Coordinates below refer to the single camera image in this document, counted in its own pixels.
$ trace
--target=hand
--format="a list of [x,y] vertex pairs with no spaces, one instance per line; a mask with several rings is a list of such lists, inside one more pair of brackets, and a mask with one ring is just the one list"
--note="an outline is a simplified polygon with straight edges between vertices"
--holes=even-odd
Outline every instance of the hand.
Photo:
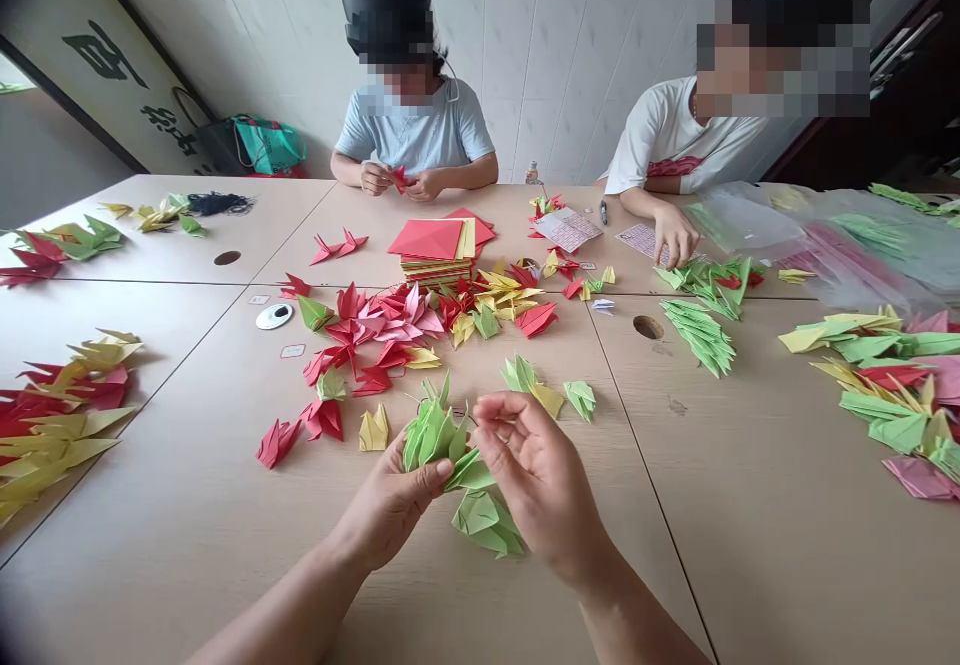
[[700,244],[700,232],[680,208],[668,202],[660,203],[654,217],[657,224],[657,249],[653,261],[660,267],[660,256],[666,246],[670,248],[667,270],[683,267],[690,262],[697,245]]
[[380,197],[397,182],[389,165],[366,161],[360,171],[360,187],[367,195]]
[[330,534],[333,547],[364,572],[379,570],[400,552],[453,472],[450,460],[438,460],[404,473],[406,435],[397,436],[380,456]]
[[423,170],[416,175],[411,175],[407,180],[412,183],[407,187],[407,195],[410,196],[411,200],[417,202],[436,200],[437,195],[447,188],[453,187],[453,178],[446,168]]
[[531,395],[483,395],[473,416],[471,439],[527,546],[578,593],[589,590],[616,548],[573,443]]

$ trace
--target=gray t-shirt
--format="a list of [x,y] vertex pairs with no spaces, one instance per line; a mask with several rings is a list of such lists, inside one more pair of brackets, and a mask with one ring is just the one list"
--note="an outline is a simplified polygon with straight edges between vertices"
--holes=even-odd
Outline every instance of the gray t-shirt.
[[[457,86],[460,98],[456,97]],[[336,149],[354,160],[380,161],[409,175],[469,165],[494,152],[480,100],[462,80],[447,79],[430,105],[400,105],[382,87],[354,91]]]

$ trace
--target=bottle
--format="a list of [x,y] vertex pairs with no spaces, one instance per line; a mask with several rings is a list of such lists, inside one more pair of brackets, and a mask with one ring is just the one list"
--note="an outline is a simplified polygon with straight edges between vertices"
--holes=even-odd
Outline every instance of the bottle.
[[530,169],[523,177],[523,182],[527,185],[536,185],[540,180],[540,173],[537,172],[537,161],[530,161]]

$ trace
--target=table surface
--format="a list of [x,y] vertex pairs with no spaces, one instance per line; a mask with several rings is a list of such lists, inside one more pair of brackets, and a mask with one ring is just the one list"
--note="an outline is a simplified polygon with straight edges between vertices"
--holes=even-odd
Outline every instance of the table surface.
[[[546,185],[545,188],[547,195],[550,197],[560,195],[567,207],[576,210],[603,230],[603,235],[585,243],[574,259],[580,262],[594,262],[601,269],[607,265],[613,265],[617,273],[617,282],[615,285],[605,287],[603,290],[605,293],[614,295],[678,295],[663,278],[654,272],[652,258],[617,240],[617,235],[629,230],[634,225],[645,223],[653,227],[652,221],[643,220],[627,212],[620,204],[620,198],[615,195],[604,198],[602,191],[597,187],[551,188]],[[678,205],[694,202],[696,199],[693,195],[664,195],[662,197]],[[609,225],[606,227],[600,221],[601,199],[605,199],[607,202],[607,221]],[[701,241],[697,249],[716,262],[726,262],[730,259],[729,255],[720,250],[709,239]],[[747,297],[754,299],[815,299],[807,293],[802,285],[791,285],[780,280],[777,277],[776,263],[770,268],[767,279],[763,283],[747,291]]]
[[[254,452],[269,425],[295,418],[313,398],[300,371],[312,349],[329,341],[299,319],[257,330],[260,308],[249,297],[275,292],[254,286],[244,293],[122,446],[101,458],[0,571],[0,590],[13,589],[18,607],[43,613],[43,632],[31,639],[49,648],[40,655],[50,662],[147,665],[187,656],[332,527],[377,458],[358,451],[363,411],[383,402],[392,435],[414,416],[421,377],[410,372],[382,396],[343,403],[343,443],[301,438],[277,470],[260,465]],[[314,294],[327,302],[335,295]],[[598,396],[595,423],[567,403],[560,424],[583,454],[612,537],[706,649],[613,378],[599,348],[585,347],[596,337],[587,308],[554,299],[560,320],[549,337],[527,341],[508,324],[456,353],[438,343],[443,367],[426,376],[439,386],[449,368],[451,404],[474,402],[505,388],[499,368],[516,350],[550,387],[589,381]],[[310,346],[307,355],[279,359],[284,346],[298,343]],[[378,343],[364,345],[360,365],[372,364],[378,350]],[[454,493],[434,503],[400,555],[368,581],[332,662],[591,661],[574,598],[534,558],[497,561],[456,532],[450,520],[461,499]],[[18,583],[29,583],[22,594]],[[83,607],[92,592],[97,607]]]
[[753,300],[724,320],[738,354],[722,381],[658,298],[617,309],[594,324],[719,661],[955,662],[956,503],[914,500],[881,463],[896,453],[808,364],[820,356],[777,340],[819,303]]
[[[114,225],[125,236],[122,248],[110,250],[85,262],[68,262],[58,279],[117,280],[133,282],[178,282],[249,285],[304,218],[330,192],[329,180],[272,180],[262,178],[209,178],[200,176],[135,175],[121,183],[68,205],[26,226],[40,231],[70,222],[86,226],[84,215]],[[215,215],[199,218],[205,238],[195,238],[174,225],[170,232],[143,233],[139,219],[114,220],[100,203],[124,203],[158,207],[167,193],[189,194],[216,190],[255,197],[253,209],[244,216]],[[21,265],[8,248],[15,237],[0,238],[0,267]],[[228,265],[214,259],[225,252],[240,253]]]
[[[395,285],[403,282],[400,256],[391,255],[387,249],[407,220],[442,218],[460,208],[493,223],[497,232],[496,239],[484,246],[478,261],[480,269],[492,268],[501,257],[507,262],[521,257],[542,261],[547,241],[527,237],[528,218],[533,215],[530,200],[542,194],[539,186],[497,185],[480,190],[448,190],[433,202],[415,203],[396,189],[373,198],[358,188],[338,183],[253,282],[270,285],[292,273],[318,287],[346,287],[351,282],[356,282],[357,287],[378,289]],[[317,253],[314,235],[319,235],[327,245],[334,245],[344,242],[344,228],[354,237],[370,239],[350,255],[311,266]]]
[[[272,283],[285,272],[317,285],[389,286],[399,267],[384,252],[403,222],[459,207],[499,232],[481,266],[546,252],[545,241],[526,237],[528,201],[538,190],[525,186],[444,193],[421,207],[318,181],[206,180],[201,188],[143,177],[122,185],[132,194],[120,198],[111,188],[88,206],[139,205],[137,193],[154,203],[167,191],[211,187],[253,188],[261,199],[247,217],[210,221],[211,231],[243,252],[231,275],[209,266],[219,247],[205,248],[218,235],[135,234],[138,246],[121,259],[124,250],[70,266],[68,277],[91,282],[0,293],[7,381],[20,360],[64,360],[64,345],[93,337],[97,326],[135,332],[146,343],[133,363],[138,384],[130,398],[146,405],[123,443],[0,530],[0,592],[42,651],[35,659],[51,662],[184,658],[330,529],[376,458],[358,452],[362,412],[382,401],[393,434],[413,417],[418,373],[382,396],[348,398],[343,443],[301,436],[276,470],[263,468],[254,457],[260,438],[311,400],[301,370],[331,341],[308,332],[299,314],[278,330],[258,330],[253,321],[264,305],[250,304],[252,296],[281,302]],[[556,193],[599,217],[595,190],[548,192]],[[901,665],[922,652],[925,662],[952,662],[960,644],[950,597],[960,584],[951,567],[956,503],[913,500],[880,462],[892,451],[866,436],[863,423],[838,407],[839,387],[808,365],[817,358],[790,355],[776,340],[821,319],[821,305],[790,299],[804,297],[803,289],[776,281],[751,293],[743,321],[721,323],[739,355],[733,373],[717,381],[697,367],[662,314],[656,295],[677,294],[644,256],[615,240],[638,220],[615,198],[608,204],[607,233],[578,259],[617,269],[609,291],[614,317],[555,292],[539,296],[557,301],[560,314],[544,334],[527,341],[507,323],[497,337],[474,335],[457,352],[438,343],[443,366],[424,374],[436,383],[449,368],[454,404],[503,389],[499,367],[514,350],[550,387],[586,380],[598,395],[595,423],[582,422],[567,403],[560,425],[584,459],[617,545],[711,658]],[[96,216],[88,206],[71,212]],[[60,224],[61,216],[46,224]],[[313,235],[339,242],[344,226],[370,241],[309,267]],[[132,282],[178,273],[210,284]],[[217,284],[225,279],[255,284]],[[559,277],[545,283],[549,290],[565,284]],[[336,288],[313,296],[333,304]],[[645,339],[634,329],[637,316],[664,324],[665,336]],[[297,344],[307,346],[302,357],[280,358]],[[360,364],[371,364],[376,350],[365,346]],[[459,501],[450,495],[435,503],[398,558],[370,579],[332,661],[593,662],[569,593],[534,558],[498,562],[465,540],[449,525]]]

